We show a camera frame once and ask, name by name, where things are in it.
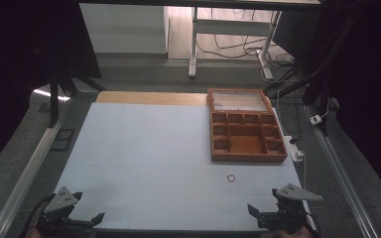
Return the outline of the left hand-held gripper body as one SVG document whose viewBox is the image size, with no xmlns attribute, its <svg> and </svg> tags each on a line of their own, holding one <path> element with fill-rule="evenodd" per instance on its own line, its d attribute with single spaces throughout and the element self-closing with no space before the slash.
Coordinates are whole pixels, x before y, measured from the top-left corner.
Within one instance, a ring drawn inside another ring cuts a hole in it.
<svg viewBox="0 0 381 238">
<path fill-rule="evenodd" d="M 48 238 L 96 238 L 89 221 L 69 218 L 78 200 L 65 186 L 52 193 L 40 213 L 37 229 Z"/>
</svg>

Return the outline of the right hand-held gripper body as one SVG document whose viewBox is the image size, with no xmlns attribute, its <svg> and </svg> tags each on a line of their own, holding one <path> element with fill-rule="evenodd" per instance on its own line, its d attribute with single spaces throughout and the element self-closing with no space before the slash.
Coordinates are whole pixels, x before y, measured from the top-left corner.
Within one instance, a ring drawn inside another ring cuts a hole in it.
<svg viewBox="0 0 381 238">
<path fill-rule="evenodd" d="M 277 195 L 276 212 L 259 211 L 259 217 L 256 218 L 259 228 L 296 232 L 308 223 L 304 200 L 322 201 L 321 195 L 292 183 L 278 189 Z"/>
</svg>

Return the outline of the wooden compartment box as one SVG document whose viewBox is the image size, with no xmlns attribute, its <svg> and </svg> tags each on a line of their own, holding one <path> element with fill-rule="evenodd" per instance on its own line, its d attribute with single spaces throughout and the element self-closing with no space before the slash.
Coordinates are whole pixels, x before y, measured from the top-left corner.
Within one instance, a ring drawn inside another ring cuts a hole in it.
<svg viewBox="0 0 381 238">
<path fill-rule="evenodd" d="M 287 157 L 272 105 L 261 89 L 209 88 L 213 162 L 282 163 Z"/>
</svg>

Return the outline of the person's right hand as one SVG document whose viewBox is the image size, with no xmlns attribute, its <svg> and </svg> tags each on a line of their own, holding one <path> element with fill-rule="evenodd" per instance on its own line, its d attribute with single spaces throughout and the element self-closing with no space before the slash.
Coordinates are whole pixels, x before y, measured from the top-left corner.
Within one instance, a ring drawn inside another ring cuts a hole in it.
<svg viewBox="0 0 381 238">
<path fill-rule="evenodd" d="M 277 230 L 275 234 L 280 238 L 314 238 L 314 236 L 307 229 L 300 229 L 295 233 L 289 233 L 284 230 Z"/>
</svg>

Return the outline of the person's left hand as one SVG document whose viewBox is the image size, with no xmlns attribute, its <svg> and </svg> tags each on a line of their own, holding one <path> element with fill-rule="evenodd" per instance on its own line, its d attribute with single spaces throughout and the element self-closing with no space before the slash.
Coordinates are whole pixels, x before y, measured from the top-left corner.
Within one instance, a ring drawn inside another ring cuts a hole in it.
<svg viewBox="0 0 381 238">
<path fill-rule="evenodd" d="M 33 227 L 27 231 L 25 238 L 48 238 L 48 237 L 46 235 L 43 235 L 37 228 Z"/>
</svg>

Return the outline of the white power strip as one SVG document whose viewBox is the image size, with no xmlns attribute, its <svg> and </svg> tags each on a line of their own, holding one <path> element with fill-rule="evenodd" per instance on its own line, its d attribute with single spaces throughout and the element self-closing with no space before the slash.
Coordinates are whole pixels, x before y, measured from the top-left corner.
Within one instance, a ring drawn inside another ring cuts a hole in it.
<svg viewBox="0 0 381 238">
<path fill-rule="evenodd" d="M 304 160 L 305 153 L 297 147 L 296 139 L 294 139 L 292 136 L 285 136 L 284 140 L 287 151 L 290 154 L 292 160 L 295 163 L 302 162 Z"/>
</svg>

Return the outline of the white table mat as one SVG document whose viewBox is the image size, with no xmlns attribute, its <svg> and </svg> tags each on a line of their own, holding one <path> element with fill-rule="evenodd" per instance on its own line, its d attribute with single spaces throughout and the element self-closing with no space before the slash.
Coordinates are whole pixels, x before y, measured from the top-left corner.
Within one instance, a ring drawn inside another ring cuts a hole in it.
<svg viewBox="0 0 381 238">
<path fill-rule="evenodd" d="M 108 229 L 255 231 L 247 205 L 276 211 L 272 188 L 298 181 L 292 160 L 213 162 L 205 106 L 94 103 L 58 185 L 82 192 L 72 218 Z"/>
</svg>

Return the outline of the black metal stand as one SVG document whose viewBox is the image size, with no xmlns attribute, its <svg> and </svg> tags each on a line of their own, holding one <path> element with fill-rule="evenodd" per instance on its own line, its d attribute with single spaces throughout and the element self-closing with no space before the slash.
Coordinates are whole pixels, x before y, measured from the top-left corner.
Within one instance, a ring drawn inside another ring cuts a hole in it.
<svg viewBox="0 0 381 238">
<path fill-rule="evenodd" d="M 317 116 L 320 118 L 320 122 L 317 126 L 322 133 L 326 136 L 326 115 L 328 113 L 328 97 L 329 97 L 329 84 L 331 76 L 331 68 L 335 65 L 335 59 L 339 53 L 341 47 L 346 41 L 347 36 L 351 32 L 354 25 L 354 21 L 351 18 L 347 18 L 331 35 L 330 40 L 324 45 L 326 48 L 325 55 L 317 66 L 316 70 L 303 77 L 300 81 L 297 81 L 291 86 L 278 90 L 272 99 L 279 100 L 282 96 L 296 91 L 302 86 L 307 85 L 308 89 L 302 97 L 302 101 L 305 105 L 312 105 L 318 97 L 319 111 Z"/>
<path fill-rule="evenodd" d="M 87 84 L 93 89 L 101 92 L 105 90 L 105 87 L 98 84 L 94 80 L 86 76 L 80 76 L 78 78 L 81 82 Z M 65 74 L 54 76 L 50 83 L 51 87 L 51 118 L 50 118 L 50 128 L 54 128 L 60 117 L 59 112 L 59 89 L 61 89 L 68 97 L 73 97 L 77 94 L 77 88 L 70 76 Z"/>
</svg>

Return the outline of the black curtain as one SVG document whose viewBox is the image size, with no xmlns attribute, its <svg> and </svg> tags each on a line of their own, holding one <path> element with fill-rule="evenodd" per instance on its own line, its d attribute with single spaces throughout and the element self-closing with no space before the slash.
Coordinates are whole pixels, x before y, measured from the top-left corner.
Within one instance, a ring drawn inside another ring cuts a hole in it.
<svg viewBox="0 0 381 238">
<path fill-rule="evenodd" d="M 0 153 L 34 89 L 58 76 L 101 76 L 79 2 L 0 0 Z"/>
<path fill-rule="evenodd" d="M 381 0 L 355 11 L 359 18 L 330 68 L 336 118 L 381 178 Z"/>
</svg>

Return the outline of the white cabinet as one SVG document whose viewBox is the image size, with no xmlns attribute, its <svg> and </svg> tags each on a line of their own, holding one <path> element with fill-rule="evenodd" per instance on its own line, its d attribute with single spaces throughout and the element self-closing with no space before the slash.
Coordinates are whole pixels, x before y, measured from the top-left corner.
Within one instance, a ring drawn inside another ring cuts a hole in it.
<svg viewBox="0 0 381 238">
<path fill-rule="evenodd" d="M 79 4 L 97 53 L 166 54 L 168 8 L 114 4 Z"/>
</svg>

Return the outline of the aluminium rail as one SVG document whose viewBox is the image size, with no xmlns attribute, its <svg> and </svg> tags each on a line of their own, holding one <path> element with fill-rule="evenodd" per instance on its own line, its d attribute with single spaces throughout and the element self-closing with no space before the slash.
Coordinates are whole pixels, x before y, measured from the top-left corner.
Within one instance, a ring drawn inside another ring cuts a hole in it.
<svg viewBox="0 0 381 238">
<path fill-rule="evenodd" d="M 46 128 L 40 141 L 37 143 L 34 152 L 25 164 L 23 171 L 14 183 L 11 192 L 8 194 L 8 197 L 0 210 L 0 238 L 5 238 L 8 230 L 14 222 L 48 151 L 64 122 L 67 110 L 68 105 L 63 105 L 60 108 L 60 116 L 56 119 L 56 122 L 52 127 Z"/>
<path fill-rule="evenodd" d="M 350 179 L 349 172 L 343 164 L 342 151 L 337 147 L 339 141 L 334 135 L 326 136 L 318 125 L 314 125 L 311 122 L 308 122 L 308 124 L 317 137 L 320 147 L 325 154 L 330 169 L 345 197 L 346 203 L 350 207 L 351 214 L 353 215 L 362 236 L 364 238 L 380 238 L 378 230 L 367 212 L 363 201 L 358 195 L 355 186 Z"/>
</svg>

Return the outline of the black floor frame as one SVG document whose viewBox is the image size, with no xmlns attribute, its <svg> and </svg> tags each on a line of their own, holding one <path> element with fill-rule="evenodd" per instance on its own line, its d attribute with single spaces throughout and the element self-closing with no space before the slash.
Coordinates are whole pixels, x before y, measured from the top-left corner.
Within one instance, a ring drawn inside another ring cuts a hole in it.
<svg viewBox="0 0 381 238">
<path fill-rule="evenodd" d="M 51 145 L 51 150 L 55 152 L 67 152 L 74 132 L 74 129 L 60 129 Z"/>
</svg>

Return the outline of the white desk frame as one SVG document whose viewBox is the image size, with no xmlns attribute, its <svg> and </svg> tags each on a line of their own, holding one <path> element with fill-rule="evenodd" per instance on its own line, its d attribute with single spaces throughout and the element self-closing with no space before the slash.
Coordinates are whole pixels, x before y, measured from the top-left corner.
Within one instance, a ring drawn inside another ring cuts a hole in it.
<svg viewBox="0 0 381 238">
<path fill-rule="evenodd" d="M 269 23 L 200 19 L 197 16 L 197 12 L 196 7 L 191 8 L 189 78 L 194 78 L 196 75 L 196 37 L 198 34 L 264 37 L 264 46 L 261 50 L 256 52 L 256 56 L 261 64 L 262 74 L 265 78 L 267 80 L 273 78 L 273 74 L 267 62 L 267 52 L 281 15 L 280 11 L 272 12 L 272 19 Z"/>
</svg>

